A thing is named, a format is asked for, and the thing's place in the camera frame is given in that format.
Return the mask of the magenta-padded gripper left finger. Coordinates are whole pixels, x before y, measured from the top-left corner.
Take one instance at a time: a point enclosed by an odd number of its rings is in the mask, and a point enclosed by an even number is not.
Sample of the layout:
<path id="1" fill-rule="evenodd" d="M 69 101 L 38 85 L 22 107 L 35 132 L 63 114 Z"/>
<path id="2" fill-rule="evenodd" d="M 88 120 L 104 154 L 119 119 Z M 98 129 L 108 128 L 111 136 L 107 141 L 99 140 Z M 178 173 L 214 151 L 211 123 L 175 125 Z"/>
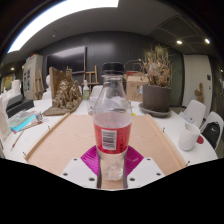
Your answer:
<path id="1" fill-rule="evenodd" d="M 84 188 L 100 189 L 102 178 L 96 147 L 91 147 L 81 157 L 72 158 L 60 176 Z"/>

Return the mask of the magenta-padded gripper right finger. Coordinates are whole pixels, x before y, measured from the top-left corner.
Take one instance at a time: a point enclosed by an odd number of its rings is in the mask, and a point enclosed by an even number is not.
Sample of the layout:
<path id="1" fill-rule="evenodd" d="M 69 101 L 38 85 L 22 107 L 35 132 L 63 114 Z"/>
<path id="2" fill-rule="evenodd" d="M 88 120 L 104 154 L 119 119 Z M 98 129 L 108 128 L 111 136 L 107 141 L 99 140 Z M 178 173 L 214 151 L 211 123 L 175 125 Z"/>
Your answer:
<path id="1" fill-rule="evenodd" d="M 129 146 L 124 159 L 123 187 L 134 189 L 164 177 L 164 173 L 151 157 L 143 157 Z"/>

